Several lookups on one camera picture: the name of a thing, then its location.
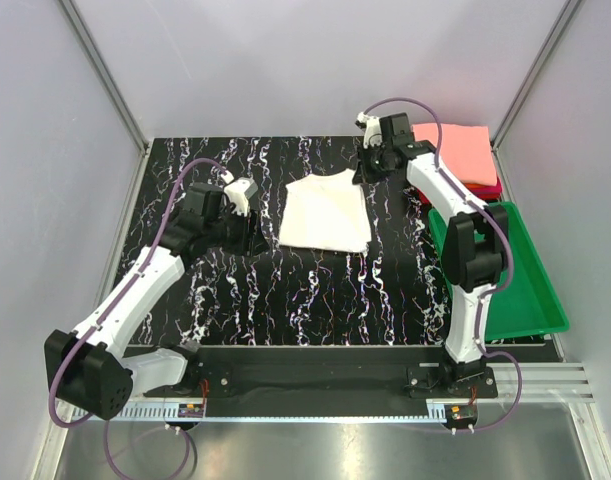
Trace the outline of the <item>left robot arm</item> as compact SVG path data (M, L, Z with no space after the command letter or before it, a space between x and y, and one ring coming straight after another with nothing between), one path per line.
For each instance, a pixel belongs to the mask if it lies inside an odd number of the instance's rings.
M194 183L168 210L151 246L108 297L71 332L53 331L44 344L49 411L59 400L103 420L116 417L133 397L162 387L181 396L203 385L193 347L157 348L127 356L135 331L158 300L208 250L243 257L269 245L251 200L250 178L224 187Z

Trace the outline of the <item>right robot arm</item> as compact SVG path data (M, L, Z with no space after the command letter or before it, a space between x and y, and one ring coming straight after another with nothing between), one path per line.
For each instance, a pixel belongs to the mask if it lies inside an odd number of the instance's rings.
M412 378L410 391L467 396L485 381L491 299L514 269L508 214L468 192L442 160L442 143L416 139L406 114L361 112L356 124L363 141L354 183L377 183L404 170L407 182L428 198L447 227L441 266L452 291L450 329L438 366Z

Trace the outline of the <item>white t shirt red print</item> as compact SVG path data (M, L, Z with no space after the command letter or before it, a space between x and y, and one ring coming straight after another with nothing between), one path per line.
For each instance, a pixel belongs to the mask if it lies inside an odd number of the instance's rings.
M359 254L372 233L365 195L355 172L310 174L286 185L278 241L281 246Z

